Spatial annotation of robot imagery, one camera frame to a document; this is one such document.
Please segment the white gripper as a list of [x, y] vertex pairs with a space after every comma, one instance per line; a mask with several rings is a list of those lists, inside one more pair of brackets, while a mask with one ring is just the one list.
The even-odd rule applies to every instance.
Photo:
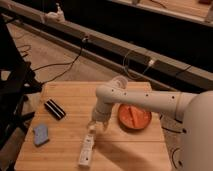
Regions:
[[93, 131], [96, 129], [96, 122], [103, 122], [103, 131], [106, 131], [109, 125], [108, 120], [111, 117], [112, 105], [102, 102], [97, 102], [92, 110], [92, 120], [87, 124], [87, 129]]

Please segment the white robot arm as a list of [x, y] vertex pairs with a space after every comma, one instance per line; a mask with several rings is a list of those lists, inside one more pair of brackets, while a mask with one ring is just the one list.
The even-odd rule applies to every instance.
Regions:
[[164, 114], [183, 124], [178, 171], [213, 171], [213, 91], [136, 91], [103, 84], [96, 97], [90, 125], [107, 126], [115, 103]]

